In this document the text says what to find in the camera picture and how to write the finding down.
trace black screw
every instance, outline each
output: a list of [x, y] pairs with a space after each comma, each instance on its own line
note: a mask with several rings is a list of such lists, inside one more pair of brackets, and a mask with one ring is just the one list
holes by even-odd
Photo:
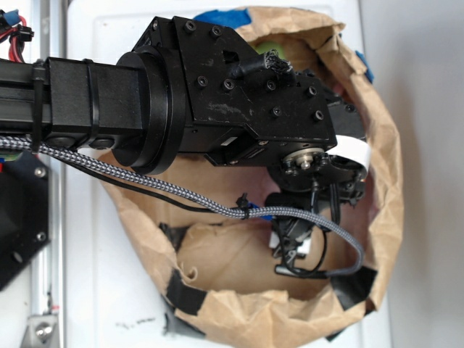
[[230, 80], [228, 78], [224, 80], [224, 82], [223, 82], [224, 91], [230, 92], [230, 91], [233, 90], [234, 87], [235, 87], [235, 83], [233, 83], [232, 80]]
[[276, 89], [276, 83], [272, 80], [266, 82], [266, 91], [271, 92]]
[[204, 87], [208, 86], [208, 79], [205, 78], [204, 76], [199, 76], [196, 79], [196, 83], [198, 83], [198, 86], [200, 86], [201, 88], [204, 88]]
[[273, 109], [270, 112], [274, 117], [279, 117], [282, 114], [282, 110], [280, 107], [273, 107]]
[[210, 35], [213, 38], [218, 38], [222, 34], [223, 34], [223, 31], [217, 25], [215, 25], [214, 27], [211, 28]]
[[316, 88], [314, 88], [313, 86], [309, 87], [306, 91], [306, 94], [308, 97], [312, 98], [314, 97], [316, 94], [318, 94], [318, 90]]
[[188, 33], [192, 34], [196, 30], [196, 24], [191, 20], [188, 20], [186, 24], [183, 26], [183, 29]]
[[324, 114], [322, 111], [318, 110], [312, 115], [312, 118], [314, 118], [315, 121], [322, 121], [324, 119]]
[[348, 111], [348, 112], [354, 112], [356, 111], [356, 108], [353, 104], [348, 104], [346, 107], [345, 107], [345, 110]]

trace wire connector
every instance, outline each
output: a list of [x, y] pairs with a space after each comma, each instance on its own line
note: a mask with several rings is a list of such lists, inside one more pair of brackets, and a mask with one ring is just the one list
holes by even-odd
[[9, 38], [10, 42], [14, 37], [16, 37], [19, 42], [30, 42], [34, 37], [34, 32], [32, 28], [18, 25]]

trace brown paper bag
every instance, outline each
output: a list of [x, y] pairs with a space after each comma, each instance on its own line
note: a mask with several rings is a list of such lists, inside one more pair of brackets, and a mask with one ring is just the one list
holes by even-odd
[[[276, 275], [266, 222], [186, 212], [132, 191], [106, 188], [141, 262], [159, 292], [177, 308], [178, 318], [208, 339], [234, 347], [298, 347], [346, 328], [381, 305], [402, 240], [399, 136], [364, 76], [365, 65], [340, 39], [342, 23], [298, 9], [251, 7], [249, 14], [252, 24], [237, 30], [245, 40], [275, 41], [296, 70], [311, 68], [329, 86], [338, 81], [363, 117], [372, 148], [368, 189], [355, 209], [343, 207], [341, 225], [363, 244], [364, 265], [376, 271], [365, 274], [370, 279], [365, 296], [344, 305], [336, 281]], [[115, 163], [110, 155], [104, 160]], [[178, 158], [158, 178], [226, 206], [234, 206], [243, 192], [263, 204], [278, 190], [265, 168], [213, 167], [201, 158]], [[178, 252], [160, 223], [191, 226]], [[311, 268], [318, 261], [321, 239], [314, 233], [311, 253], [298, 266]], [[329, 235], [328, 245], [324, 268], [353, 261], [349, 247], [336, 236]]]

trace blue tape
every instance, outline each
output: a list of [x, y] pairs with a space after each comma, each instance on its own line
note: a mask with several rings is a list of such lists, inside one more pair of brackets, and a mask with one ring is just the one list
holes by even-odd
[[16, 25], [21, 22], [20, 13], [16, 9], [14, 11], [6, 12], [3, 14], [3, 18], [7, 21], [10, 26]]
[[[250, 202], [248, 208], [256, 209], [256, 208], [259, 208], [259, 207], [255, 203]], [[263, 220], [266, 220], [266, 221], [271, 221], [273, 219], [273, 216], [272, 215], [266, 215], [266, 216], [262, 216], [261, 218]]]
[[230, 11], [219, 11], [215, 9], [214, 11], [199, 14], [194, 19], [201, 22], [224, 25], [233, 29], [248, 25], [252, 22], [248, 9], [232, 9]]
[[369, 82], [372, 83], [374, 81], [374, 74], [372, 73], [372, 70], [369, 67], [368, 61], [365, 58], [365, 55], [362, 54], [359, 51], [355, 51], [356, 55], [362, 60], [364, 63], [365, 67], [367, 68], [367, 71], [365, 72], [365, 77], [368, 78]]

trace black bracket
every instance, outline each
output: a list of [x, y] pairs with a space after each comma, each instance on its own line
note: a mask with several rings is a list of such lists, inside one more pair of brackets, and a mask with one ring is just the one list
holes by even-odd
[[0, 290], [49, 242], [49, 169], [23, 152], [0, 172]]

